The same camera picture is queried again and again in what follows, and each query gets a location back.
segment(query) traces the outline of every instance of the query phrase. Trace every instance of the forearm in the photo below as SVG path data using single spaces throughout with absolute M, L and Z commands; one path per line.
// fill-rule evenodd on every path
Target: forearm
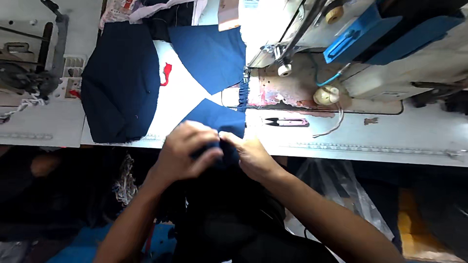
M 145 182 L 112 225 L 98 248 L 95 263 L 122 262 L 141 250 L 153 223 L 161 193 L 170 185 L 170 182 L 153 177 Z
M 403 262 L 393 244 L 374 226 L 326 200 L 284 170 L 261 182 L 323 244 L 347 263 Z

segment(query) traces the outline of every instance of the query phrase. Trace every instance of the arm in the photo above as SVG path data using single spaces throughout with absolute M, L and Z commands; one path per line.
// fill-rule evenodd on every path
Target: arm
M 177 180 L 198 177 L 221 157 L 219 148 L 207 150 L 195 161 L 190 157 L 192 152 L 215 141 L 219 141 L 217 131 L 192 121 L 180 124 L 167 136 L 143 186 L 99 246 L 95 263 L 127 261 L 141 250 L 163 191 Z
M 234 145 L 242 170 L 261 183 L 324 245 L 347 263 L 404 262 L 394 245 L 374 226 L 345 207 L 326 200 L 267 154 L 257 138 L 243 140 L 220 132 Z

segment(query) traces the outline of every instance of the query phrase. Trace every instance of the ruler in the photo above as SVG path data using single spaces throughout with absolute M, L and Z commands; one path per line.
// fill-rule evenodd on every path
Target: ruler
M 51 133 L 0 132 L 0 138 L 51 140 L 54 137 Z
M 158 135 L 158 134 L 147 134 L 146 136 L 143 136 L 140 139 L 140 141 L 160 142 L 161 144 L 163 144 L 165 140 L 166 140 L 166 136 L 162 136 L 162 135 Z
M 164 143 L 165 136 L 157 134 L 148 134 L 141 138 L 146 142 Z M 354 152 L 371 152 L 371 153 L 405 153 L 405 154 L 425 154 L 425 155 L 443 155 L 451 156 L 456 154 L 456 151 L 449 150 L 434 150 L 434 149 L 417 149 L 417 148 L 394 148 L 384 146 L 363 146 L 363 145 L 347 145 L 335 143 L 320 143 L 320 142 L 275 142 L 279 147 L 306 148 L 314 150 L 335 150 L 335 151 L 354 151 Z

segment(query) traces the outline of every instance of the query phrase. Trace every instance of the blue fabric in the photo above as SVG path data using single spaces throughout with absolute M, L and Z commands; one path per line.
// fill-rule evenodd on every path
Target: blue fabric
M 61 250 L 47 263 L 92 263 L 97 247 L 104 241 L 111 226 L 109 224 L 101 228 L 82 228 L 70 246 Z M 164 253 L 174 252 L 177 240 L 175 238 L 168 239 L 168 233 L 172 228 L 174 228 L 172 225 L 158 224 L 155 226 L 150 248 L 150 252 L 154 253 L 153 258 Z M 146 245 L 143 245 L 141 252 L 144 253 L 145 248 Z
M 182 64 L 211 95 L 242 80 L 246 46 L 240 28 L 172 27 L 169 36 Z
M 219 106 L 208 99 L 202 100 L 202 102 L 200 102 L 200 104 L 196 106 L 182 121 L 185 120 L 198 121 L 206 126 L 216 129 L 219 132 L 227 131 L 232 132 L 239 138 L 244 137 L 245 113 Z M 223 150 L 223 163 L 226 166 L 239 162 L 239 155 L 237 154 L 236 149 L 224 141 L 208 145 L 194 153 L 194 156 L 200 155 L 201 152 L 209 147 L 216 146 Z
M 237 111 L 245 112 L 247 110 L 247 103 L 249 102 L 249 81 L 247 83 L 242 80 L 239 85 L 239 104 Z
M 82 77 L 81 101 L 94 142 L 124 143 L 146 135 L 161 84 L 146 25 L 105 24 Z

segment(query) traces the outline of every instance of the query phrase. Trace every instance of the white fabric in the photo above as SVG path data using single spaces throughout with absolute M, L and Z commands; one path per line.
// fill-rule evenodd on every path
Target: white fabric
M 150 17 L 154 13 L 158 12 L 159 10 L 168 9 L 174 5 L 187 3 L 187 2 L 193 2 L 193 1 L 194 0 L 169 0 L 165 4 L 155 4 L 153 6 L 140 7 L 130 15 L 129 17 L 130 24 L 139 23 L 140 19 L 145 18 L 145 17 Z
M 200 16 L 207 4 L 208 0 L 197 0 L 193 3 L 192 26 L 198 26 Z

